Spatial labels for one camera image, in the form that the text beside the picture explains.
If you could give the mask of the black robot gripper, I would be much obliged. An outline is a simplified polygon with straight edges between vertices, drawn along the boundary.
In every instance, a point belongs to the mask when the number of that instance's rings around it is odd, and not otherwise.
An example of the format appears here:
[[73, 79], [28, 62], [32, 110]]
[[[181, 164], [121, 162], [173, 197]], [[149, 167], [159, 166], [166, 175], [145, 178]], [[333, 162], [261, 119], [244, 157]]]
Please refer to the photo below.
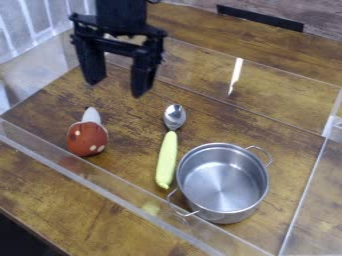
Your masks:
[[[77, 49], [85, 80], [95, 85], [106, 78], [105, 51], [133, 57], [131, 91], [141, 97], [154, 85], [158, 66], [163, 59], [163, 40], [167, 32], [147, 24], [147, 4], [161, 0], [95, 0], [95, 14], [74, 12], [73, 44]], [[143, 45], [105, 38], [145, 36]]]

